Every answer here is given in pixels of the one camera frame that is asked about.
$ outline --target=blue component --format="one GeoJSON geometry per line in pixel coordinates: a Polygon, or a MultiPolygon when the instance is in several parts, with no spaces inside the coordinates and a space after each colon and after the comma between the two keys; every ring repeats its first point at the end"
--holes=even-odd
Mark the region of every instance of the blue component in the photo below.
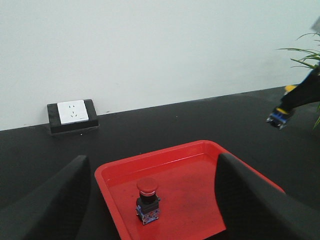
{"type": "Polygon", "coordinates": [[[140,217],[140,219],[142,220],[142,224],[146,225],[148,223],[151,223],[154,220],[157,220],[159,218],[159,214],[160,214],[160,210],[159,208],[150,211],[146,214],[142,213],[142,209],[140,205],[137,205],[136,208],[136,214],[140,217]]]}

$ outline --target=black foam block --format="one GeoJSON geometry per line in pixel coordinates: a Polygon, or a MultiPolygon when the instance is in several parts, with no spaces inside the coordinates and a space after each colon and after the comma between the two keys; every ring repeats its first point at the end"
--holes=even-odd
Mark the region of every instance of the black foam block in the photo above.
{"type": "Polygon", "coordinates": [[[52,134],[88,129],[99,126],[98,117],[91,99],[84,100],[84,105],[88,114],[88,121],[74,122],[69,124],[61,124],[57,103],[47,105],[50,130],[52,134]]]}

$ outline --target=outlet faceplate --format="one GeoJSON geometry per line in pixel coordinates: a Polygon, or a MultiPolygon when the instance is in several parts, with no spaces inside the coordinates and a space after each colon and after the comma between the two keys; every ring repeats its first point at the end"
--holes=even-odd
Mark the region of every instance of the outlet faceplate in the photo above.
{"type": "Polygon", "coordinates": [[[89,120],[85,101],[83,100],[58,102],[57,108],[61,125],[89,120]]]}

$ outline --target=green plant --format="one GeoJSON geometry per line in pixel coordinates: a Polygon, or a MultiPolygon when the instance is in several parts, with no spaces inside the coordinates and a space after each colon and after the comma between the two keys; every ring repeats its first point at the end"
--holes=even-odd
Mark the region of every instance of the green plant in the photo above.
{"type": "MultiPolygon", "coordinates": [[[[311,33],[306,33],[303,34],[302,36],[298,37],[298,39],[306,36],[306,35],[313,35],[320,37],[320,32],[311,32],[311,33]]],[[[305,53],[306,56],[300,58],[300,59],[294,59],[294,58],[290,58],[292,61],[300,63],[302,65],[299,66],[294,66],[294,67],[304,67],[304,68],[309,68],[309,69],[318,69],[318,75],[320,75],[320,51],[319,50],[315,50],[315,49],[301,49],[301,48],[280,48],[280,50],[288,50],[288,51],[295,51],[295,52],[302,52],[305,53]]],[[[318,126],[318,124],[320,123],[320,116],[317,119],[317,121],[315,122],[313,129],[315,129],[316,126],[318,126]]]]}

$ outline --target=black foam piece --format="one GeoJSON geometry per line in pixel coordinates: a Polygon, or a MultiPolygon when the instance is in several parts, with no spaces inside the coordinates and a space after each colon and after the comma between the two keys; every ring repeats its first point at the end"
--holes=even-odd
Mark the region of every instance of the black foam piece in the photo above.
{"type": "Polygon", "coordinates": [[[320,212],[274,188],[231,154],[219,155],[215,196],[231,240],[320,239],[320,212]]]}
{"type": "Polygon", "coordinates": [[[90,191],[89,160],[80,155],[30,194],[0,210],[1,239],[74,240],[90,191]]]}
{"type": "Polygon", "coordinates": [[[99,126],[99,121],[93,101],[91,99],[86,99],[84,100],[84,105],[88,114],[88,121],[74,122],[62,125],[58,112],[57,103],[48,104],[47,110],[51,133],[59,134],[99,126]]]}

